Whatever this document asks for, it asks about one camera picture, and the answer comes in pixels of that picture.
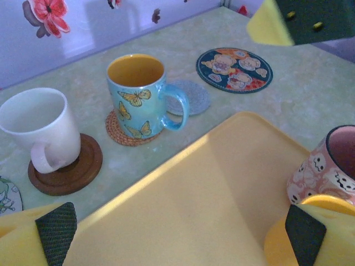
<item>pink skull mug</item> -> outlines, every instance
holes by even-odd
[[[338,126],[287,181],[291,203],[328,194],[355,205],[355,125]]]

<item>mug handle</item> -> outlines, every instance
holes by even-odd
[[[165,90],[163,91],[163,94],[164,94],[164,99],[165,99],[165,96],[173,97],[176,100],[178,100],[182,106],[182,121],[181,122],[172,121],[172,119],[170,119],[167,114],[165,114],[163,116],[163,119],[161,121],[163,123],[163,126],[166,129],[178,131],[186,125],[187,119],[189,118],[189,114],[190,114],[189,99],[187,98],[186,94],[181,89],[179,89],[177,86],[172,85],[172,84],[166,85]]]
[[[40,173],[51,173],[62,166],[65,161],[60,160],[54,166],[51,166],[45,155],[45,148],[48,146],[46,142],[36,142],[31,149],[31,161],[34,168]]]

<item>mug rim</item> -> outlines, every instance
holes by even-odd
[[[346,171],[344,171],[344,169],[342,167],[340,167],[337,163],[337,161],[335,160],[334,156],[332,155],[332,152],[331,152],[331,149],[330,149],[330,146],[329,146],[329,141],[330,141],[330,137],[331,135],[338,129],[341,129],[342,127],[347,127],[347,126],[350,126],[350,127],[355,127],[355,125],[341,125],[341,126],[336,126],[334,127],[331,131],[329,131],[329,133],[327,134],[326,136],[326,148],[327,148],[327,152],[330,156],[330,158],[332,159],[332,161],[334,162],[334,164],[343,172],[345,173],[348,177],[350,177],[352,180],[355,180],[355,176],[352,176],[352,175],[349,175]]]
[[[149,56],[149,57],[151,57],[152,59],[157,60],[157,61],[163,66],[163,70],[164,70],[164,71],[163,71],[163,74],[161,75],[161,77],[160,77],[159,79],[157,79],[156,81],[154,81],[154,82],[152,82],[152,83],[150,83],[150,84],[145,84],[144,86],[125,86],[125,85],[121,85],[121,84],[116,83],[116,82],[114,82],[113,80],[111,80],[111,78],[109,77],[109,74],[108,74],[108,70],[109,70],[109,68],[112,66],[112,64],[113,64],[116,60],[122,59],[122,58],[125,58],[125,57],[134,57],[134,56],[138,56],[138,55]],[[114,84],[114,85],[118,85],[118,86],[120,86],[121,88],[124,88],[124,89],[126,89],[126,90],[137,90],[137,89],[143,89],[143,88],[145,88],[145,87],[147,87],[147,86],[152,86],[153,84],[155,84],[155,83],[161,81],[161,80],[164,78],[164,76],[165,76],[165,65],[162,63],[162,61],[161,61],[159,58],[157,58],[157,57],[155,57],[155,56],[153,56],[153,55],[150,55],[150,54],[143,54],[143,53],[125,54],[125,55],[122,55],[122,56],[120,56],[120,57],[115,58],[114,60],[112,60],[112,61],[109,63],[109,65],[108,65],[107,68],[106,68],[106,73],[105,73],[105,75],[106,75],[107,80],[108,80],[110,83]]]
[[[0,129],[2,131],[4,131],[5,133],[11,134],[11,135],[15,135],[15,136],[24,136],[24,135],[29,135],[29,134],[33,134],[33,133],[38,133],[41,132],[49,127],[51,127],[53,124],[55,124],[66,112],[67,108],[68,108],[68,100],[65,97],[65,95],[57,90],[57,89],[53,89],[53,88],[49,88],[49,87],[38,87],[38,88],[32,88],[32,89],[28,89],[28,90],[24,90],[18,94],[13,95],[12,97],[10,97],[9,99],[7,99],[1,106],[0,106],[0,115],[2,110],[5,108],[5,104],[10,104],[11,101],[16,100],[17,97],[23,96],[24,94],[29,94],[31,92],[34,91],[46,91],[46,92],[50,92],[50,93],[54,93],[57,94],[59,96],[62,97],[62,99],[64,100],[64,107],[62,112],[58,115],[57,118],[55,118],[52,122],[50,122],[49,124],[47,124],[46,126],[41,127],[40,129],[36,129],[36,130],[32,130],[32,131],[26,131],[26,132],[16,132],[16,131],[11,131],[8,129],[5,129],[1,123],[0,123]]]

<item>green marble countertop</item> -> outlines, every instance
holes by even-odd
[[[0,104],[26,89],[59,89],[67,96],[80,131],[94,137],[104,155],[99,175],[84,189],[67,196],[47,196],[27,177],[29,154],[0,132],[0,175],[19,187],[24,209],[71,201],[81,220],[239,111],[262,115],[308,149],[331,128],[355,124],[354,64],[312,45],[255,44],[246,33],[247,22],[248,18],[221,7],[1,91]],[[203,52],[217,47],[241,48],[261,56],[273,69],[272,83],[265,90],[243,95],[207,85],[199,78],[195,63]],[[191,117],[182,131],[165,130],[151,143],[139,147],[116,144],[105,129],[105,118],[113,109],[105,70],[113,59],[128,53],[160,58],[169,81],[189,79],[204,85],[211,95],[210,108]]]

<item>yellow plastic tray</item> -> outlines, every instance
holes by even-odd
[[[240,112],[82,220],[64,265],[267,265],[308,151]]]

